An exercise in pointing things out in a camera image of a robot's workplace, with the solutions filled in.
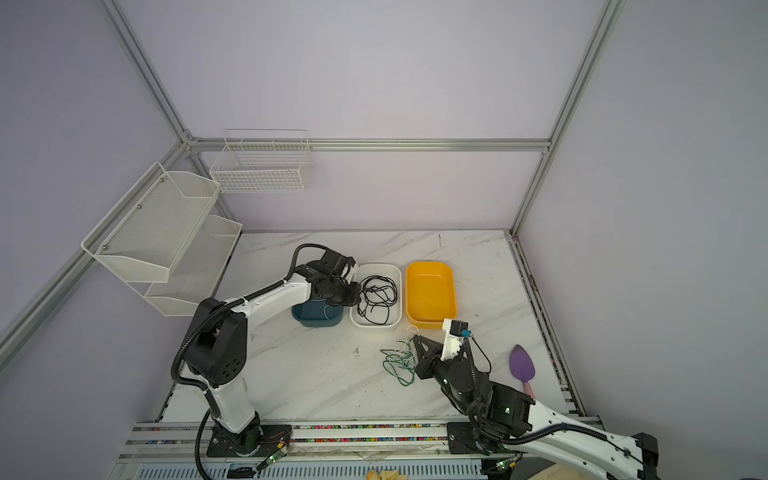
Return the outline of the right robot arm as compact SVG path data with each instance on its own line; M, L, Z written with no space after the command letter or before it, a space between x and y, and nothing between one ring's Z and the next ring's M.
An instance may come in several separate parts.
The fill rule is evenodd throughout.
M467 418L456 438L471 451L521 452L561 464L594 479L656 479L658 442L639 433L602 431L562 415L530 395L490 379L477 369L468 339L448 335L440 343L411 338L415 374L434 380L449 403Z

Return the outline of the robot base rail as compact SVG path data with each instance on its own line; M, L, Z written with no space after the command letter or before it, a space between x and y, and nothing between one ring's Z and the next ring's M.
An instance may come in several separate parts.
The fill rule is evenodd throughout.
M109 476L196 479L201 464L213 479L363 479L371 471L408 479L481 479L492 465L513 457L452 454L447 426L445 419L297 422L286 455L258 472L259 456L207 457L210 426L139 423Z

